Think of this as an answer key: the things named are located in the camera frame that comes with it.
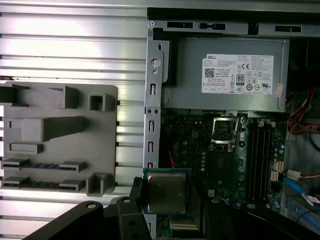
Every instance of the wire bundle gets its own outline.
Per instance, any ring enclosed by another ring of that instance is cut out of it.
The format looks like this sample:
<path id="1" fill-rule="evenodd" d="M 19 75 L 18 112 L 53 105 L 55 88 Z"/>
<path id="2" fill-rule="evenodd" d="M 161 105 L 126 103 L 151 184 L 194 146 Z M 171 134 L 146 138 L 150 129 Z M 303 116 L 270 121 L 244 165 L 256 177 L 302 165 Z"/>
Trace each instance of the wire bundle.
<path id="1" fill-rule="evenodd" d="M 318 178 L 318 177 L 320 177 L 320 172 L 308 174 L 308 175 L 303 175 L 300 177 L 300 179 L 314 179 L 314 178 Z"/>
<path id="2" fill-rule="evenodd" d="M 317 91 L 316 87 L 308 89 L 308 94 L 302 105 L 289 116 L 288 131 L 293 135 L 319 134 L 320 124 L 303 123 L 306 112 L 311 107 L 311 102 Z"/>

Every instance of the metal frame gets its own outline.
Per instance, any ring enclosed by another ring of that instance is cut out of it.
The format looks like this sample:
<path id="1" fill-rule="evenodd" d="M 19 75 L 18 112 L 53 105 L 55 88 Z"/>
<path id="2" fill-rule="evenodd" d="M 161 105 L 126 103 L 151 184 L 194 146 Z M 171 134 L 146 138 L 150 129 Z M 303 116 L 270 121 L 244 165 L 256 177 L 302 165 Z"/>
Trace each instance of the metal frame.
<path id="1" fill-rule="evenodd" d="M 28 235 L 83 201 L 106 206 L 128 195 L 133 177 L 142 176 L 147 7 L 320 13 L 315 0 L 0 0 L 1 76 L 26 82 L 111 84 L 118 87 L 120 101 L 115 169 L 119 186 L 114 192 L 96 199 L 82 192 L 0 188 L 0 216 L 6 216 L 0 219 L 0 235 Z M 25 21 L 32 24 L 26 27 Z M 82 30 L 72 28 L 77 22 Z M 0 120 L 0 137 L 3 124 Z M 145 218 L 156 224 L 154 215 Z"/>

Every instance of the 80 plus logo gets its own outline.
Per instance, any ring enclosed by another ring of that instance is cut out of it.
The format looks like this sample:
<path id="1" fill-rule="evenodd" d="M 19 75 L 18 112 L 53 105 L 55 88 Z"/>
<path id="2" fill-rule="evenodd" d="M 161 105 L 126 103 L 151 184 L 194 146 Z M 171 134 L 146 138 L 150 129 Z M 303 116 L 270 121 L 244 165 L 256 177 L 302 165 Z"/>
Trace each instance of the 80 plus logo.
<path id="1" fill-rule="evenodd" d="M 236 75 L 236 82 L 237 86 L 244 86 L 245 85 L 245 75 L 244 74 L 237 74 Z"/>

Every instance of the ventilation slot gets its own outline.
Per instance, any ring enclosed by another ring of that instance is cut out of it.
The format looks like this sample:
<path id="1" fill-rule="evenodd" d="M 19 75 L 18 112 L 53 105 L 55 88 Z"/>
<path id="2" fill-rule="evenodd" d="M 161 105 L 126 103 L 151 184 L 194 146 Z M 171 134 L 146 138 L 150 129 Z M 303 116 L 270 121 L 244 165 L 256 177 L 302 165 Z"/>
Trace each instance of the ventilation slot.
<path id="1" fill-rule="evenodd" d="M 194 23 L 193 22 L 168 21 L 166 26 L 168 28 L 174 28 L 174 29 L 192 29 L 194 27 Z"/>
<path id="2" fill-rule="evenodd" d="M 285 32 L 285 33 L 301 33 L 301 26 L 280 26 L 276 25 L 274 30 L 276 32 Z"/>
<path id="3" fill-rule="evenodd" d="M 200 23 L 199 24 L 200 29 L 212 29 L 212 30 L 226 30 L 226 24 L 225 23 L 213 23 L 213 24 L 207 24 L 207 23 Z"/>

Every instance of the screw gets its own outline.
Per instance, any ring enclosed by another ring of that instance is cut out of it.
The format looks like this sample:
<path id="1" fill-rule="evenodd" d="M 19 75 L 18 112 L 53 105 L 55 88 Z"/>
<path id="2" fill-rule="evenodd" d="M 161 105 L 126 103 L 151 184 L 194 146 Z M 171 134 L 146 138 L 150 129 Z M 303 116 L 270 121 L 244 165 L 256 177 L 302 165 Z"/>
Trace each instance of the screw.
<path id="1" fill-rule="evenodd" d="M 89 204 L 88 206 L 86 206 L 88 209 L 94 209 L 97 205 L 95 204 Z"/>
<path id="2" fill-rule="evenodd" d="M 256 208 L 256 205 L 254 205 L 254 204 L 248 204 L 246 207 L 247 207 L 248 209 L 255 209 L 255 208 Z"/>
<path id="3" fill-rule="evenodd" d="M 214 198 L 214 199 L 212 199 L 212 200 L 211 200 L 211 202 L 213 202 L 214 204 L 218 204 L 218 203 L 220 203 L 220 200 L 219 200 L 219 199 Z"/>

